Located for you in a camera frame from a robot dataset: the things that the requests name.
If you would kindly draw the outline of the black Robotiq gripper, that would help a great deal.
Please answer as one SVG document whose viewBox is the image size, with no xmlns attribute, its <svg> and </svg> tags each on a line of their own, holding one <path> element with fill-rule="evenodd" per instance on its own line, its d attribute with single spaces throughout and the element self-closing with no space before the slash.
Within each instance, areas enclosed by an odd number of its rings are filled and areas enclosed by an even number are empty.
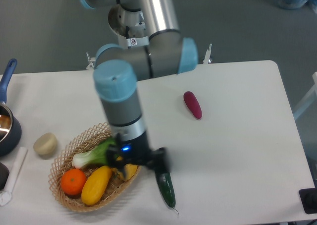
<svg viewBox="0 0 317 225">
<path fill-rule="evenodd" d="M 133 164 L 146 166 L 156 173 L 170 173 L 169 154 L 166 147 L 151 150 L 147 132 L 142 135 L 124 141 L 120 133 L 115 137 L 116 145 L 109 145 L 106 151 L 108 166 L 116 168 L 125 180 L 127 172 L 125 165 Z"/>
</svg>

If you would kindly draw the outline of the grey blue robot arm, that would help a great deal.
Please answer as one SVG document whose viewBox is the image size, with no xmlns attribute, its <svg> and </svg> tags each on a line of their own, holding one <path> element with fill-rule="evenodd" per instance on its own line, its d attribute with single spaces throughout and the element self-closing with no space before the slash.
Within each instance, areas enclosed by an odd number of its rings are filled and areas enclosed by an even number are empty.
<svg viewBox="0 0 317 225">
<path fill-rule="evenodd" d="M 181 36 L 172 0 L 80 2 L 90 9 L 111 5 L 126 41 L 147 40 L 126 48 L 107 44 L 96 53 L 95 88 L 115 139 L 106 153 L 109 166 L 145 166 L 164 178 L 169 174 L 167 151 L 150 148 L 137 82 L 193 70 L 198 64 L 195 41 Z"/>
</svg>

